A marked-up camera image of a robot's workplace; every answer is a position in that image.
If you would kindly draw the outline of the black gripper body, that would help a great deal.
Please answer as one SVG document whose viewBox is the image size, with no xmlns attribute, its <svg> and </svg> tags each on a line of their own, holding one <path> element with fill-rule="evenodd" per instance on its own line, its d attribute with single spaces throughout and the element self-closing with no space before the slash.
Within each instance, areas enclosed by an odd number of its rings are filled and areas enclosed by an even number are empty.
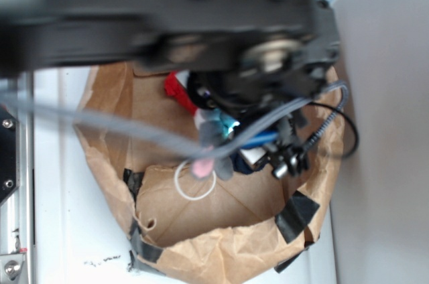
<svg viewBox="0 0 429 284">
<path fill-rule="evenodd" d="M 233 173 L 250 174 L 271 165 L 272 176 L 281 179 L 309 168 L 310 146 L 296 129 L 307 123 L 302 107 L 327 84 L 325 69 L 191 72 L 186 91 L 198 109 L 219 109 L 238 122 L 226 143 L 215 149 L 216 156 L 229 156 Z"/>
</svg>

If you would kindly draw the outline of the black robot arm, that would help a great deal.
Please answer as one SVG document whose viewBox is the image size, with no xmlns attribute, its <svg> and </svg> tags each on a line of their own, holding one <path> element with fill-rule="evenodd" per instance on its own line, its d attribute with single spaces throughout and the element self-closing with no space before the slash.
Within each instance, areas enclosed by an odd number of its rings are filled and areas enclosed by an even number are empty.
<svg viewBox="0 0 429 284">
<path fill-rule="evenodd" d="M 269 131 L 278 178 L 309 168 L 322 135 L 300 141 L 302 107 L 328 90 L 339 35 L 327 0 L 1 0 L 1 76 L 134 61 L 187 70 L 190 99 L 239 121 L 232 139 L 199 146 L 156 127 L 116 124 L 187 158 L 226 157 Z"/>
</svg>

